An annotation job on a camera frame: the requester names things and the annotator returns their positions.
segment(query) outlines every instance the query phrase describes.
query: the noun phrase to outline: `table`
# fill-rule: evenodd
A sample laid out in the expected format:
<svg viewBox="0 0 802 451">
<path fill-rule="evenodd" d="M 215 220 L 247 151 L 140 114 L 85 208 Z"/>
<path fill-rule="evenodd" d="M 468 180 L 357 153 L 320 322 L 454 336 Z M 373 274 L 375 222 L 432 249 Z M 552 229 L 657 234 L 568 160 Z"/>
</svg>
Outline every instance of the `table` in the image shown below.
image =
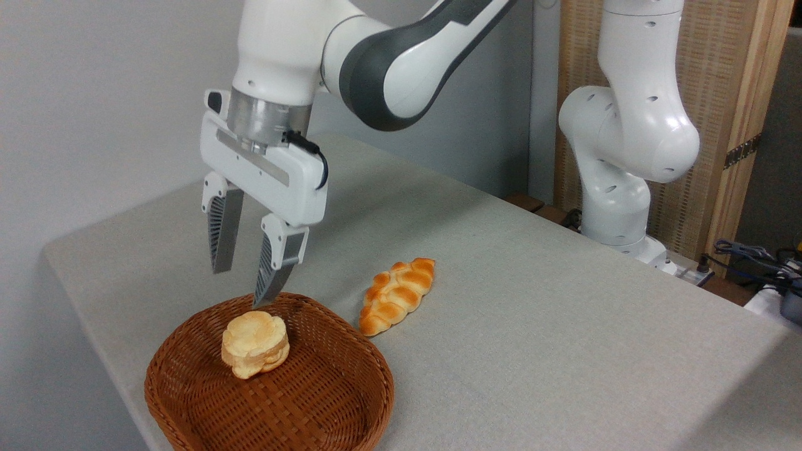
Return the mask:
<svg viewBox="0 0 802 451">
<path fill-rule="evenodd" d="M 380 449 L 802 448 L 797 334 L 457 181 L 314 139 L 330 200 L 286 291 L 355 324 L 374 274 L 437 261 L 420 309 L 372 339 L 396 389 Z M 255 281 L 265 211 L 246 201 L 233 269 L 211 275 L 200 202 L 198 182 L 44 251 L 153 450 L 170 449 L 143 396 L 154 352 Z"/>
</svg>

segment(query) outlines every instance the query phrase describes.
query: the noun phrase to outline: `braided bread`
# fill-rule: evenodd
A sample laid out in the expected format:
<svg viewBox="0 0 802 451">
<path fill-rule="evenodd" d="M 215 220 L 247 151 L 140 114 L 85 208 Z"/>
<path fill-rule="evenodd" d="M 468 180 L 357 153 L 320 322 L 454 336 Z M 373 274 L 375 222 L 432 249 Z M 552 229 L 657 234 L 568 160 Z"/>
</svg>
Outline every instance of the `braided bread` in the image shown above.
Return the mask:
<svg viewBox="0 0 802 451">
<path fill-rule="evenodd" d="M 359 331 L 365 336 L 384 332 L 415 311 L 429 292 L 435 278 L 435 261 L 416 258 L 398 262 L 373 278 L 365 293 L 365 306 L 359 313 Z"/>
</svg>

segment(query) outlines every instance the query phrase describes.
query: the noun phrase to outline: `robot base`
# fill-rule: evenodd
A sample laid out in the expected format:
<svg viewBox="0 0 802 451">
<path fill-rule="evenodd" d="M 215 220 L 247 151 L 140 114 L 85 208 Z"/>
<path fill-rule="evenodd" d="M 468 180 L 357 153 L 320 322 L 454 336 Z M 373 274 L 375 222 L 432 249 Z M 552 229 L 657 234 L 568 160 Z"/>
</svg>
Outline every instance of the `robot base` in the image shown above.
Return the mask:
<svg viewBox="0 0 802 451">
<path fill-rule="evenodd" d="M 608 246 L 665 273 L 671 275 L 677 274 L 677 266 L 669 260 L 666 247 L 661 242 L 648 235 L 633 244 Z"/>
</svg>

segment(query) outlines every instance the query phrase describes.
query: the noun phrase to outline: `white wall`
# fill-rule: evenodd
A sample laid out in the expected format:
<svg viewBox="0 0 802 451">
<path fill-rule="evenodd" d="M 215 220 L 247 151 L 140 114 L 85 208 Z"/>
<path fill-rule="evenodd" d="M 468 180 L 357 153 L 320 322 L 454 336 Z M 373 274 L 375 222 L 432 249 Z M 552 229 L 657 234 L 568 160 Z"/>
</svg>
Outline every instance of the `white wall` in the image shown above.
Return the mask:
<svg viewBox="0 0 802 451">
<path fill-rule="evenodd" d="M 557 76 L 560 63 L 560 0 L 535 0 L 529 117 L 529 195 L 554 201 L 557 142 Z"/>
<path fill-rule="evenodd" d="M 431 3 L 359 5 L 398 25 Z M 323 96 L 312 131 L 490 193 L 525 189 L 531 8 L 519 0 L 415 127 L 374 132 Z M 230 85 L 240 11 L 241 0 L 0 2 L 0 449 L 144 447 L 38 256 L 202 177 L 201 97 Z"/>
</svg>

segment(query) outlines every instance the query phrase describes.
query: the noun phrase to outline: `bread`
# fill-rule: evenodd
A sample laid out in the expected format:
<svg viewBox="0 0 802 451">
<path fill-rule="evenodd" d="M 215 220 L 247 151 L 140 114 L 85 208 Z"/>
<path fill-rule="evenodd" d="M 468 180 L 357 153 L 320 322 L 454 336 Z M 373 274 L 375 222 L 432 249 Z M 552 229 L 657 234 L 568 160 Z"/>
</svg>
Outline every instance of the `bread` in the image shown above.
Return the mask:
<svg viewBox="0 0 802 451">
<path fill-rule="evenodd" d="M 284 320 L 265 311 L 237 316 L 223 332 L 221 358 L 240 379 L 276 368 L 289 353 Z"/>
<path fill-rule="evenodd" d="M 365 292 L 359 331 L 370 337 L 400 323 L 407 313 L 418 308 L 434 278 L 435 261 L 430 258 L 398 262 L 389 271 L 377 274 L 373 286 Z"/>
</svg>

